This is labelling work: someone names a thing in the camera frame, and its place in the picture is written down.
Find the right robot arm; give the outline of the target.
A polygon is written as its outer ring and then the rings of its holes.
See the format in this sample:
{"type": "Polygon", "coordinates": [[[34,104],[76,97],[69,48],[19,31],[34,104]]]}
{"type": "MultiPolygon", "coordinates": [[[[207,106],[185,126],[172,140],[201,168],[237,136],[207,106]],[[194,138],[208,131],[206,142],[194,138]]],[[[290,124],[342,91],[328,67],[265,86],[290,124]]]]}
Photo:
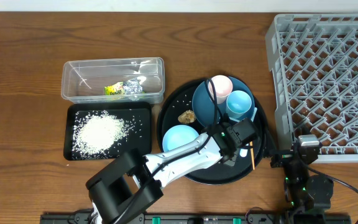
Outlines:
{"type": "Polygon", "coordinates": [[[327,223],[325,210],[331,207],[333,181],[321,174],[310,175],[308,165],[317,160],[322,144],[308,128],[301,128],[287,150],[269,151],[270,166],[282,168],[284,193],[291,208],[274,215],[272,223],[327,223]]]}

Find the yellow green snack wrapper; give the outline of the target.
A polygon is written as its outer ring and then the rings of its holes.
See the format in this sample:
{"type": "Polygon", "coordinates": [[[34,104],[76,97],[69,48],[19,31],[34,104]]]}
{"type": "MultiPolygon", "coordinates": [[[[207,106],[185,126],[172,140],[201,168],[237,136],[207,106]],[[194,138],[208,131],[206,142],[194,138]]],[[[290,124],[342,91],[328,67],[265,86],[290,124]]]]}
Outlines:
{"type": "Polygon", "coordinates": [[[125,94],[124,83],[117,82],[113,85],[104,87],[104,94],[105,95],[124,95],[125,94]]]}

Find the pile of white rice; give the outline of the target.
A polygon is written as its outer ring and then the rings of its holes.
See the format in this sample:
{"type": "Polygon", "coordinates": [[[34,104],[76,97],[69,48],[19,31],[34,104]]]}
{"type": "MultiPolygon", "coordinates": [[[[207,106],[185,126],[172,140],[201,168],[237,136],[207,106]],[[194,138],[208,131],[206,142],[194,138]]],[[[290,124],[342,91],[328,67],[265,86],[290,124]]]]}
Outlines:
{"type": "Polygon", "coordinates": [[[146,130],[147,117],[135,109],[78,111],[72,127],[71,152],[75,159],[118,156],[146,130]]]}

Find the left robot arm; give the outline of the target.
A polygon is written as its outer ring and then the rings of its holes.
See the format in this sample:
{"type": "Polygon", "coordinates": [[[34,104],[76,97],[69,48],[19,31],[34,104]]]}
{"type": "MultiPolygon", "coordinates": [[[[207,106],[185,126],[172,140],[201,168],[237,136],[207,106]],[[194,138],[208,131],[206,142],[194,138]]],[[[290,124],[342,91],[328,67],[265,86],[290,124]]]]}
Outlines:
{"type": "Polygon", "coordinates": [[[127,223],[163,196],[163,189],[193,171],[226,162],[254,137],[237,125],[210,126],[191,142],[158,154],[131,149],[86,183],[101,223],[127,223]]]}

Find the foil wrapper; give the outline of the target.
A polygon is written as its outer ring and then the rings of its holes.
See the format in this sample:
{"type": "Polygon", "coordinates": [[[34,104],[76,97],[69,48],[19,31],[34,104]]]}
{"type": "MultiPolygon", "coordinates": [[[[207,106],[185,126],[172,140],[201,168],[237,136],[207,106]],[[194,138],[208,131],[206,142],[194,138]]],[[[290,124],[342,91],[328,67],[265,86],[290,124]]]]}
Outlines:
{"type": "Polygon", "coordinates": [[[143,93],[142,80],[133,78],[123,82],[123,89],[126,95],[143,93]]]}

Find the light blue bowl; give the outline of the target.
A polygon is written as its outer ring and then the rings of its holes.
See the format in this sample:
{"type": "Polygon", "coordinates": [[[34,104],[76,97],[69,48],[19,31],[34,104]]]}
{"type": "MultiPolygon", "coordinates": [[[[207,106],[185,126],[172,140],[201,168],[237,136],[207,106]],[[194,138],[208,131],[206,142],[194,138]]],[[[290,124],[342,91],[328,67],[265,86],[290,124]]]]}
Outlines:
{"type": "Polygon", "coordinates": [[[180,124],[170,128],[163,136],[163,152],[168,152],[194,141],[200,134],[192,127],[180,124]]]}

